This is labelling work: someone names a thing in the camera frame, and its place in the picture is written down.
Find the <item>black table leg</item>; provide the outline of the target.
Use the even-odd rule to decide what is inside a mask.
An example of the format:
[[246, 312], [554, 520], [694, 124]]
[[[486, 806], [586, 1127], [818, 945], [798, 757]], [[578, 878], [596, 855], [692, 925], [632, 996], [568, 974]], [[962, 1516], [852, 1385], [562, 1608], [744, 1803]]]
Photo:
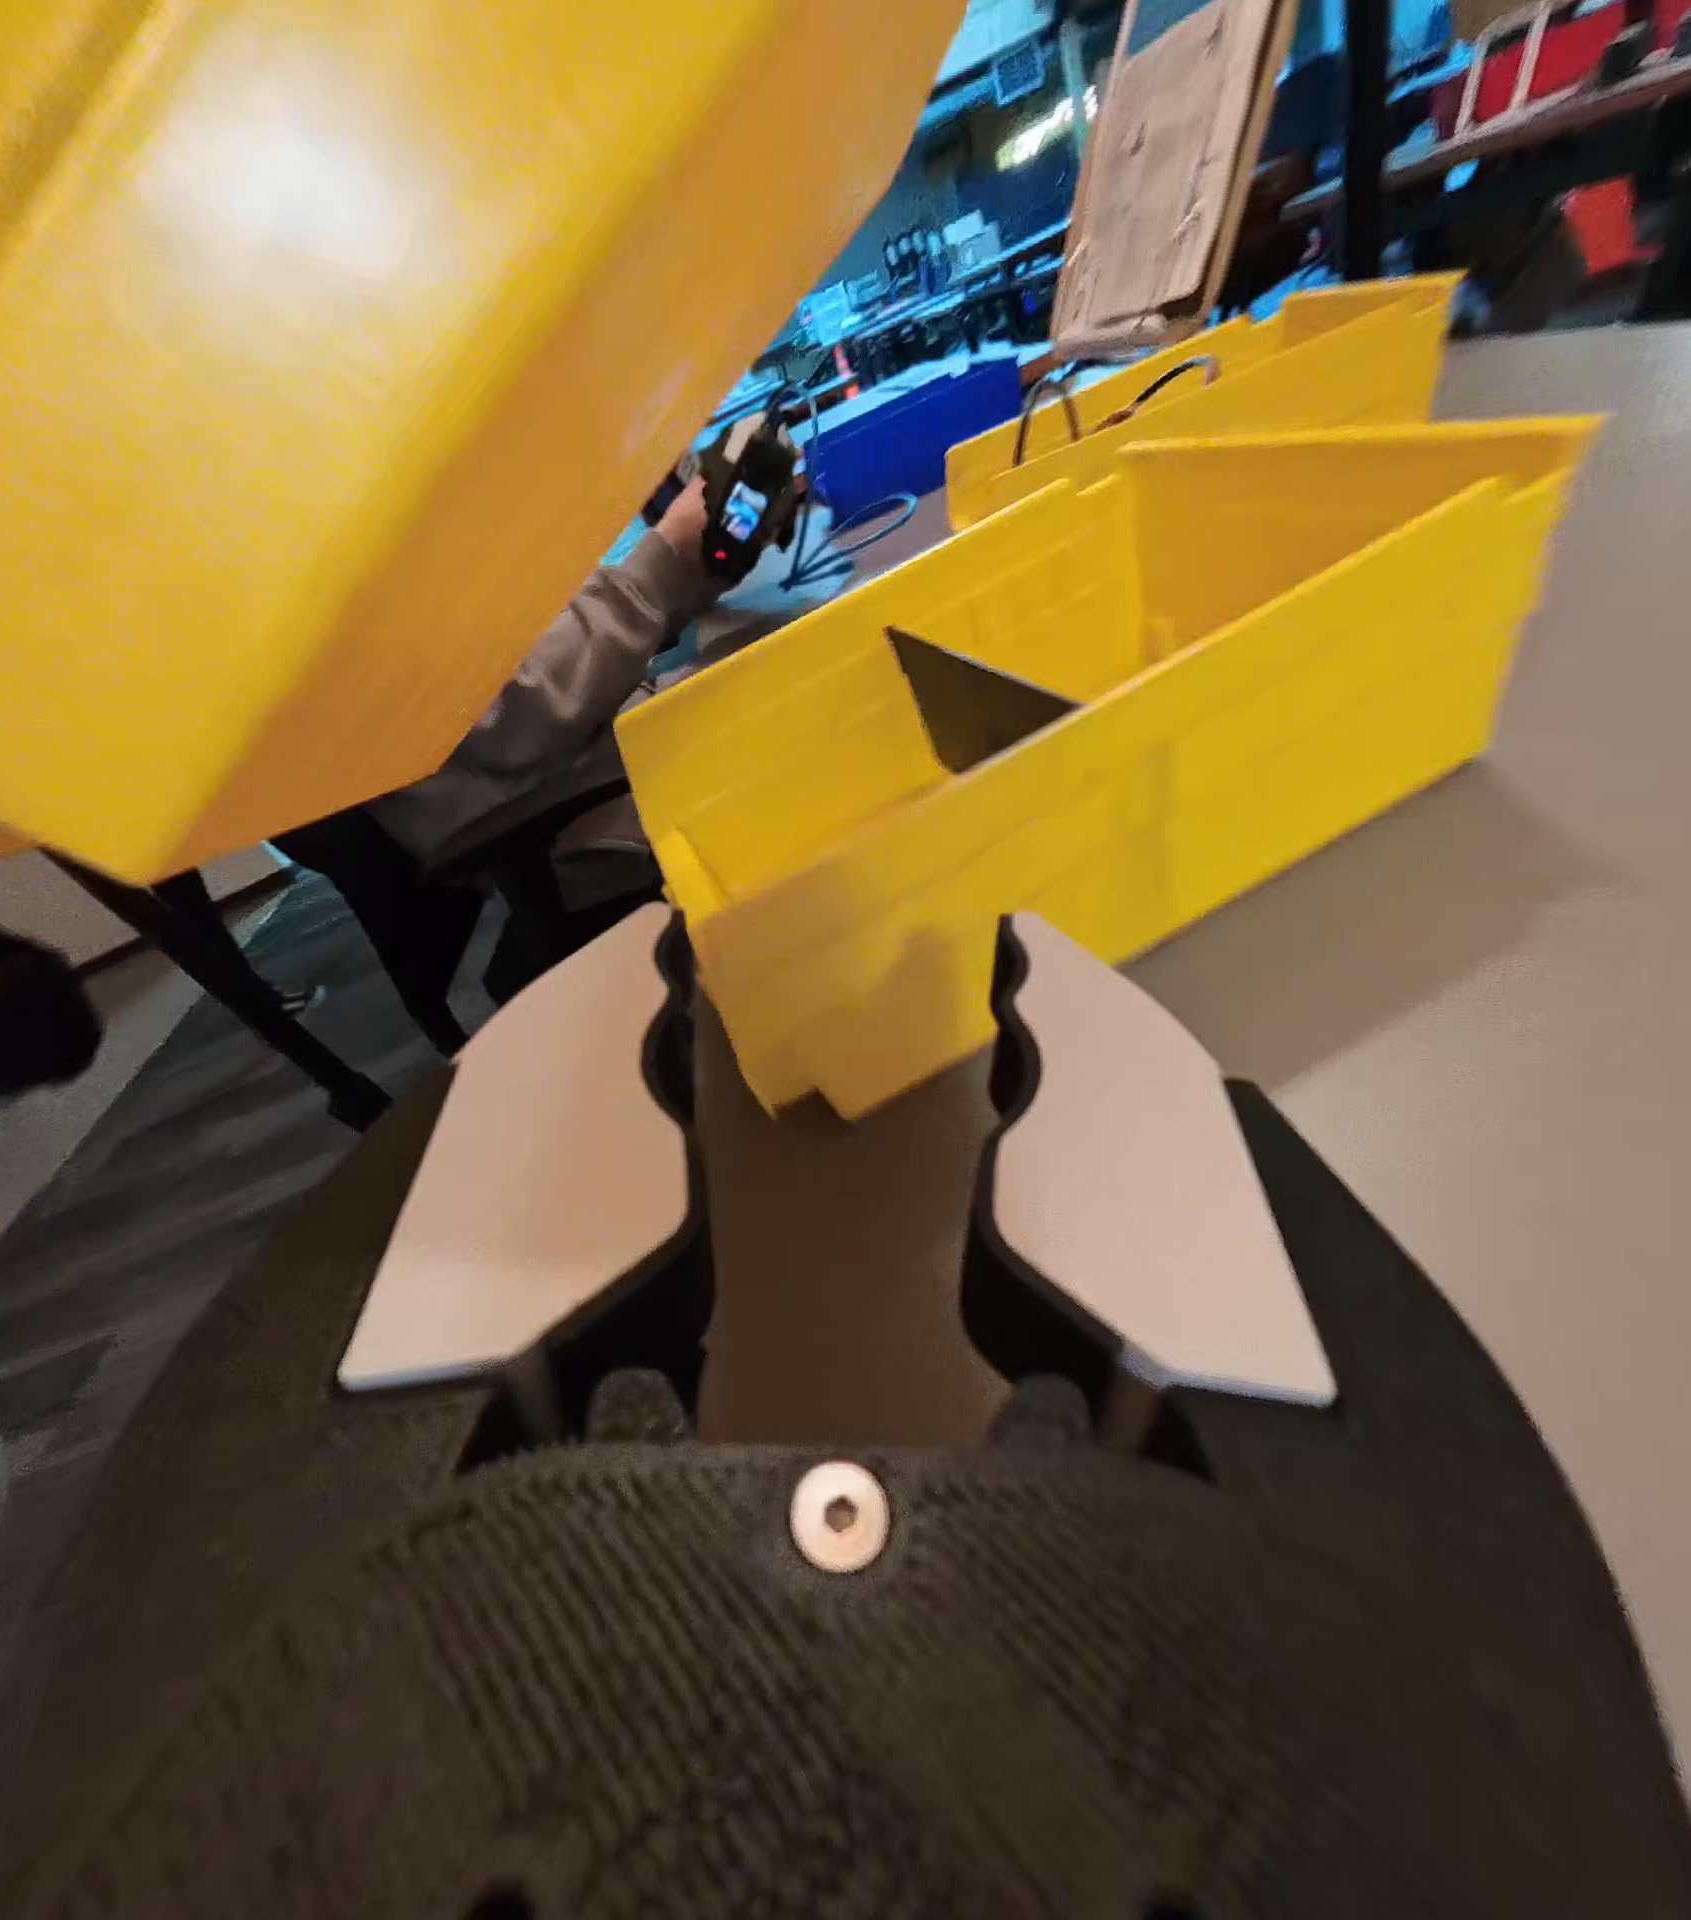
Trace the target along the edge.
[[388, 1094], [310, 1033], [282, 991], [248, 962], [201, 869], [137, 883], [103, 874], [57, 848], [47, 848], [43, 855], [312, 1079], [342, 1126], [364, 1133], [388, 1109]]

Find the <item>large yellow plastic bin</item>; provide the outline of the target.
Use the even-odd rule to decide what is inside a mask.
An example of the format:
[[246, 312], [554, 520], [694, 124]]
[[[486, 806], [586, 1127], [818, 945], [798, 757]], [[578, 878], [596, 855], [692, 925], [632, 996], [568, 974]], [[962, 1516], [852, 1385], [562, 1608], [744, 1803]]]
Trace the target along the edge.
[[0, 3], [0, 854], [426, 777], [890, 185], [964, 3]]

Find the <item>blue storage box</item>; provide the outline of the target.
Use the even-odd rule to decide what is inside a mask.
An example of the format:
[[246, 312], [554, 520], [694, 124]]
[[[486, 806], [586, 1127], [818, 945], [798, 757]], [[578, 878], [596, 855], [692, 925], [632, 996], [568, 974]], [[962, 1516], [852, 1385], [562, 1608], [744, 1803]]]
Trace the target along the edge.
[[1020, 404], [1020, 363], [998, 355], [938, 372], [852, 418], [834, 413], [808, 446], [810, 491], [834, 517], [864, 516], [888, 497], [938, 491], [948, 450], [1016, 418]]

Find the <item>red storage box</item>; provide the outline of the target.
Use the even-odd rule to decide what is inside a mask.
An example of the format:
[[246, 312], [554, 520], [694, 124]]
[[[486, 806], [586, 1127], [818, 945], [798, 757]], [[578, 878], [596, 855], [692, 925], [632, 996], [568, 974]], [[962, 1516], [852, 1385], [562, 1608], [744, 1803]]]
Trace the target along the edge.
[[1442, 138], [1494, 126], [1584, 84], [1634, 19], [1626, 3], [1548, 3], [1506, 14], [1474, 46], [1464, 71], [1436, 90]]

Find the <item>black upright pole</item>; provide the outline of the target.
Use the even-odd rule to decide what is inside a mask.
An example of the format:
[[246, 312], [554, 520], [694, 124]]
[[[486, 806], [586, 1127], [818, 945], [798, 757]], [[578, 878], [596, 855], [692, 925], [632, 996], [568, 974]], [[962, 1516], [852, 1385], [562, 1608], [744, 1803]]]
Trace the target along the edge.
[[1376, 280], [1384, 266], [1390, 34], [1392, 2], [1344, 3], [1340, 268], [1346, 281]]

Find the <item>wooden shelf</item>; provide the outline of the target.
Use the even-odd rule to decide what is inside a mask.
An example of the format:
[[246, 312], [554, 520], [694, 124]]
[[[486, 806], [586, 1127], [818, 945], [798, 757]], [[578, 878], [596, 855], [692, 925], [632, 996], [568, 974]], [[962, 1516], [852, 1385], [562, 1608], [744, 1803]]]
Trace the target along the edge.
[[1454, 138], [1420, 153], [1390, 158], [1384, 173], [1386, 195], [1398, 197], [1426, 183], [1438, 187], [1464, 163], [1542, 147], [1688, 97], [1691, 97], [1691, 55], [1674, 60], [1670, 53], [1656, 53], [1636, 74], [1612, 86], [1580, 84], [1574, 90], [1508, 107], [1478, 126], [1470, 124], [1454, 131]]

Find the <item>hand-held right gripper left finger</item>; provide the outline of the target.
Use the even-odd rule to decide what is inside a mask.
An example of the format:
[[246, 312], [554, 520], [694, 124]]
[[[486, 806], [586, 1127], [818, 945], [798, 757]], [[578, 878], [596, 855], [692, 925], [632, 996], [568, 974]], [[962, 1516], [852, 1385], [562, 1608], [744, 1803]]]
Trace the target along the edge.
[[696, 1410], [714, 1249], [694, 1002], [684, 922], [648, 903], [464, 1048], [340, 1389], [504, 1381], [526, 1427], [580, 1427], [608, 1376], [646, 1369]]

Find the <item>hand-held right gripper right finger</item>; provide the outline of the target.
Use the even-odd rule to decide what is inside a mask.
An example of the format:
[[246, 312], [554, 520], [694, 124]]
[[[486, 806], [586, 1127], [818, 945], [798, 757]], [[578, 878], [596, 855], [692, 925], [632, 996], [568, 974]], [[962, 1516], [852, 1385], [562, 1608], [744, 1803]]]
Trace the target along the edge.
[[1334, 1412], [1324, 1334], [1208, 1050], [1030, 911], [998, 925], [992, 1012], [962, 1257], [980, 1357], [1102, 1442], [1168, 1440], [1188, 1393]]

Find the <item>brown cardboard sheet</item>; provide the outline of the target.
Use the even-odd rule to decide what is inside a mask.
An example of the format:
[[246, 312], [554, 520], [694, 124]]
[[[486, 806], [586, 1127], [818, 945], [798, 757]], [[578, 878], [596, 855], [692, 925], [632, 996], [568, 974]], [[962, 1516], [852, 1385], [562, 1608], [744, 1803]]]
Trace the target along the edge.
[[1050, 353], [1106, 362], [1212, 316], [1298, 3], [1122, 5], [1058, 273]]

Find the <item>another person's forearm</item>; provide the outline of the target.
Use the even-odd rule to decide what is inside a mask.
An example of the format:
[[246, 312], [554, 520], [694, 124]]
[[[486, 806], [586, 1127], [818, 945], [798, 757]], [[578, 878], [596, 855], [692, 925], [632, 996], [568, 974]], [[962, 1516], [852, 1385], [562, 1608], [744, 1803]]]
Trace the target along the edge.
[[532, 644], [474, 730], [426, 780], [368, 803], [414, 855], [498, 809], [566, 780], [614, 728], [654, 660], [720, 596], [656, 529], [620, 561], [600, 564]]

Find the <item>grey desk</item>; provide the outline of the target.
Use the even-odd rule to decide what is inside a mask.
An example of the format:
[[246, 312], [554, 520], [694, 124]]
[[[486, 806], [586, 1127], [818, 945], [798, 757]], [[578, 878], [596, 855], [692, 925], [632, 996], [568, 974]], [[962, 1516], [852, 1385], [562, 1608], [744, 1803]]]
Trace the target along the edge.
[[1512, 1380], [1691, 1801], [1691, 322], [1462, 344], [1438, 410], [1608, 419], [1490, 754], [1126, 971]]

